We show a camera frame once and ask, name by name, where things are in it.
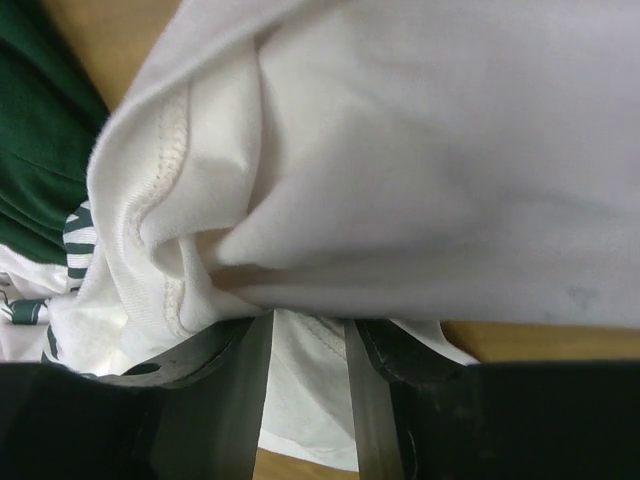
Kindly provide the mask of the white and green t-shirt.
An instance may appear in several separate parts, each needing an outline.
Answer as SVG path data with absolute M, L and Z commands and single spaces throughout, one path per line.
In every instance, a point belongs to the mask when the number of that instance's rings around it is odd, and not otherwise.
M 117 375 L 272 312 L 266 448 L 356 468 L 341 318 L 639 324 L 635 1 L 184 1 L 108 112 L 1 5 L 1 320 Z

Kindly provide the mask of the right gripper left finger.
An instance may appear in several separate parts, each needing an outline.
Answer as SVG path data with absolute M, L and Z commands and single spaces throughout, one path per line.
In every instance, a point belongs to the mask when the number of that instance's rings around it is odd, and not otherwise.
M 115 378 L 150 397 L 132 456 L 155 479 L 249 479 L 273 316 L 219 322 Z

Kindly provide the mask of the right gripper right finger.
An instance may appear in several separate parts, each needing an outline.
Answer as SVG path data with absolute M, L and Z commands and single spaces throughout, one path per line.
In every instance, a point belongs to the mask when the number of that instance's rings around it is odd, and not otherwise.
M 462 478 L 468 449 L 453 410 L 475 358 L 391 321 L 349 320 L 345 340 L 361 478 Z

